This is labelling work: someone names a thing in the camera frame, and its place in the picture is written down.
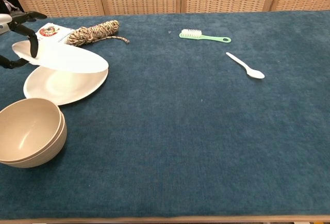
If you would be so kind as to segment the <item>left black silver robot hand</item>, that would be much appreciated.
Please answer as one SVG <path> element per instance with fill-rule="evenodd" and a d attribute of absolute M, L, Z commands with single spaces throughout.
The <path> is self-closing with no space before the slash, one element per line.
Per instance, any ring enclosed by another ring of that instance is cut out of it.
<path fill-rule="evenodd" d="M 39 48 L 39 42 L 36 33 L 23 25 L 25 22 L 35 22 L 36 20 L 45 20 L 47 15 L 37 11 L 24 12 L 22 14 L 10 15 L 1 13 L 1 30 L 4 32 L 13 31 L 17 34 L 26 36 L 30 43 L 30 55 L 36 58 Z M 1 67 L 5 69 L 14 69 L 22 67 L 28 63 L 24 58 L 16 61 L 9 60 L 1 55 Z"/>

